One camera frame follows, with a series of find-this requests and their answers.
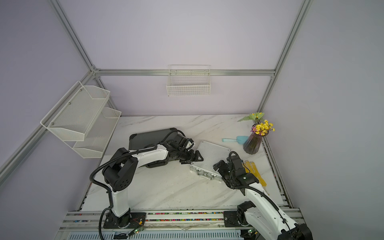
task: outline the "white wire basket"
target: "white wire basket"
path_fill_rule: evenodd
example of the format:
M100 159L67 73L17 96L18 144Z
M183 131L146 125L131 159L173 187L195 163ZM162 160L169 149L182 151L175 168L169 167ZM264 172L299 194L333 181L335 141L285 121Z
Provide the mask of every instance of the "white wire basket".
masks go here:
M168 96L203 96L211 93L209 65L170 65Z
M120 111L103 108L84 141L77 141L72 149L83 158L101 158L120 115Z
M40 122L62 141L84 141L109 99L108 90L76 84L79 89L53 120L47 126Z

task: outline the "blue plastic scoop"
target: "blue plastic scoop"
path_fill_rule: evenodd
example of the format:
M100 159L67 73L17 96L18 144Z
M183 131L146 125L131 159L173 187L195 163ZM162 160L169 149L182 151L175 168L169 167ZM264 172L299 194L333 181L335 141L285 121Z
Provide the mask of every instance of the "blue plastic scoop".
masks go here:
M236 139L233 138L223 138L223 142L237 142L238 144L244 144L248 139L248 136L237 136Z

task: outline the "yellow glove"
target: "yellow glove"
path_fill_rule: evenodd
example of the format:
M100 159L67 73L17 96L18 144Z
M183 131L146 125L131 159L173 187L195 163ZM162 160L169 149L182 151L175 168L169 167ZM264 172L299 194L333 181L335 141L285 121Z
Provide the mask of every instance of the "yellow glove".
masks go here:
M261 177L260 173L258 172L256 165L254 162L249 162L248 160L244 162L243 166L245 165L245 172L249 172L248 169L251 171L253 175L259 180L260 184L263 187L266 187L266 182Z

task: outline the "metal track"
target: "metal track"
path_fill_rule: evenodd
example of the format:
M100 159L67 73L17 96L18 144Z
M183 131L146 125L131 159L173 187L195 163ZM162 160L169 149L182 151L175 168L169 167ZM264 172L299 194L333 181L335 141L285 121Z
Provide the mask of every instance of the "metal track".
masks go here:
M282 208L283 211L298 224L305 223L300 209ZM235 211L232 209L225 210L193 210L196 212L216 212L214 214L187 214L188 210L173 211L140 211L146 212L148 221L144 224L145 230L218 230L224 228L223 211ZM186 214L156 214L156 213L174 213L184 212ZM101 211L95 212L68 212L59 229L59 232L83 232L97 231ZM249 227L240 227L236 229L249 229ZM121 229L103 229L103 233L121 231Z
M169 69L99 69L97 76L168 76ZM273 69L221 69L209 70L211 76L274 76Z
M82 84L86 84L93 74L88 72L80 81ZM53 109L45 117L45 122L49 122L61 109L64 104L73 96L77 91L76 88L71 88L60 100ZM12 175L12 173L20 166L21 163L32 153L33 149L37 146L39 140L47 132L45 127L39 124L39 126L33 131L33 133L24 141L24 143L12 154L5 164L0 167L0 188L4 185L6 180Z
M284 196L284 198L283 198L284 205L286 205L286 206L288 206L290 208L293 208L291 199L289 198L288 192L285 189L285 185L284 185L284 182L283 182L283 180L281 178L280 171L279 171L279 169L277 167L276 161L275 161L275 159L273 157L271 148L269 147L269 144L268 144L268 141L267 141L266 137L263 137L262 142L263 142L263 147L264 147L264 150L265 150L265 153L266 153L266 157L267 157L268 162L270 164L270 167L272 169L272 173L275 176L275 180L276 180L277 186L279 187L279 189L281 191L282 197Z
M296 38L297 33L298 33L299 29L300 29L300 26L303 23L303 20L304 20L305 16L307 15L308 10L309 10L311 4L312 4L312 0L304 0L302 5L301 5L301 8L300 8L300 11L299 11L299 13L298 13L298 15L296 17L295 23L293 24L293 27L292 27L292 29L290 31L290 34L289 34L289 36L287 38L287 41L286 41L285 45L284 45L283 51L281 52L279 60L277 61L276 68L275 68L275 71L276 71L275 75L272 76L270 81L269 81L269 84L268 84L268 86L267 86L267 88L265 90L265 93L264 93L262 101L260 102L260 105L259 105L259 107L257 109L257 112L262 112L263 111L265 103L266 103L269 95L272 92L272 88L273 88L273 86L276 83L277 77L279 76L281 68L284 65L284 62L285 62L285 60L286 60L286 58L288 56L289 51L291 50L292 44L295 41L295 38Z
M67 14L64 11L63 6L61 5L59 0L48 0L50 5L52 6L57 18L59 18L59 21L64 27L64 30L67 32L68 36L72 40L76 50L79 52L80 56L84 60L85 64L87 65L89 71L95 70L95 67L93 63L91 62L91 59L89 58L87 52L85 51L85 48L83 44L81 43L79 37L76 34L76 31L74 27L72 26Z

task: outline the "white marble surface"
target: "white marble surface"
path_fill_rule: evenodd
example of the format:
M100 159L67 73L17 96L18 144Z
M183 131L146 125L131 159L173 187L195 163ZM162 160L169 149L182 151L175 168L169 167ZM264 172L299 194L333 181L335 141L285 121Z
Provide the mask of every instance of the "white marble surface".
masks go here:
M222 138L250 135L251 121L237 122L244 115L200 115L200 116L147 116L121 117L108 145L102 163L109 161L121 147L128 149L130 135L175 127L195 141L193 149L204 140L232 151L240 158L254 162L267 183L266 191L273 201L282 205L277 187L263 147L257 154L244 152L237 142L222 142ZM95 179L104 183L101 171ZM189 164L178 161L165 166L136 170L128 186L128 200L132 210L177 210L177 209L233 209L248 201L239 190L228 188L224 182L199 177L189 170ZM82 211L100 211L108 206L108 195L104 188L91 185Z

